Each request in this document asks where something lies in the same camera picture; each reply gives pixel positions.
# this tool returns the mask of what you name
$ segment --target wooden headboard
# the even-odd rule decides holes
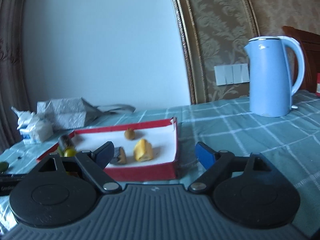
[[[300,89],[316,92],[317,73],[320,73],[320,35],[305,32],[289,26],[283,26],[285,35],[296,39],[300,44],[305,57],[306,71]],[[294,63],[294,81],[297,78],[298,62]]]

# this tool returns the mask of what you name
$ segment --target electric kettle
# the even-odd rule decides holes
[[[298,77],[292,85],[286,47],[298,59]],[[250,111],[267,117],[288,114],[292,96],[303,81],[305,64],[298,41],[286,36],[260,36],[244,47],[250,60]]]

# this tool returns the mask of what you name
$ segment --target kettle spout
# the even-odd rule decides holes
[[[250,58],[250,46],[249,46],[249,44],[244,46],[244,50],[247,53],[247,55],[249,56],[249,58]]]

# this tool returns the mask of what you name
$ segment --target gray ribbed surface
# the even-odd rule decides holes
[[[104,196],[86,218],[56,229],[17,225],[3,240],[300,240],[293,226],[242,228],[219,215],[209,198],[182,185],[128,185]]]

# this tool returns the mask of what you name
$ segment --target red package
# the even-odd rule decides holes
[[[320,73],[318,73],[318,78],[317,78],[317,91],[316,95],[320,97]]]

